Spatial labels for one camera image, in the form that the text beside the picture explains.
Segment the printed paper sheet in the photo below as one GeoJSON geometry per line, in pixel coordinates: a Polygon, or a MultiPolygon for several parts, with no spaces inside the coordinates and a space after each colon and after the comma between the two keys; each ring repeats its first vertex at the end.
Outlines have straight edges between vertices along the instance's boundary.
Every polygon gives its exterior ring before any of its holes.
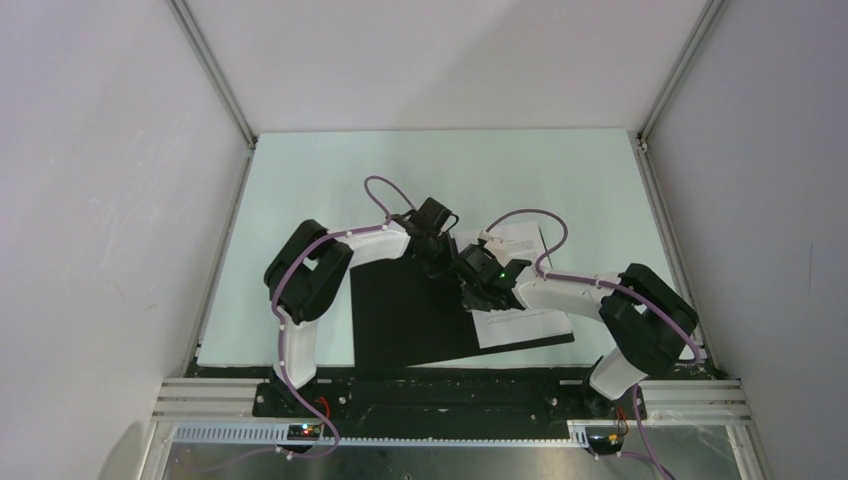
{"type": "MultiPolygon", "coordinates": [[[[535,262],[545,251],[536,221],[499,224],[491,235],[505,240],[511,259],[535,262]]],[[[471,311],[481,349],[510,346],[572,334],[572,322],[566,313],[555,310],[471,311]]]]}

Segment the red black clip folder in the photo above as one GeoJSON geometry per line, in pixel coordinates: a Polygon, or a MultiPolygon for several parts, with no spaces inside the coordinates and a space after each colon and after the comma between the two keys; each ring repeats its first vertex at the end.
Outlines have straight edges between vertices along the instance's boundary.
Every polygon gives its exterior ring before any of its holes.
{"type": "Polygon", "coordinates": [[[574,334],[481,349],[456,282],[431,279],[413,259],[350,270],[355,367],[387,371],[572,343],[574,334]]]}

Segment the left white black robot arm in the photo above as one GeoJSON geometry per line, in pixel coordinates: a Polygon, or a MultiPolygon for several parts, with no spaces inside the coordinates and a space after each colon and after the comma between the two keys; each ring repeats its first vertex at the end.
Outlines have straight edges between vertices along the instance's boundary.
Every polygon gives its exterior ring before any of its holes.
{"type": "Polygon", "coordinates": [[[430,278],[449,274],[456,247],[450,230],[459,216],[429,197],[419,208],[390,214],[380,224],[331,231],[314,219],[303,221],[266,269],[272,313],[278,319],[277,359],[283,382],[278,404],[304,416],[316,403],[308,382],[317,372],[319,319],[333,305],[347,272],[358,266],[411,258],[430,278]]]}

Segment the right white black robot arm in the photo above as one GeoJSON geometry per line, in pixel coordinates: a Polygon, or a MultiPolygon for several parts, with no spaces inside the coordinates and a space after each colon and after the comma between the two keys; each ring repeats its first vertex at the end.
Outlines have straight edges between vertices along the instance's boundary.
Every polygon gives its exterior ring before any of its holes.
{"type": "Polygon", "coordinates": [[[697,312],[651,268],[632,263],[620,273],[584,276],[496,255],[494,247],[479,240],[452,261],[467,309],[559,311],[595,320],[611,335],[614,347],[583,382],[581,402],[591,416],[610,416],[622,396],[670,372],[685,352],[702,362],[692,338],[697,312]]]}

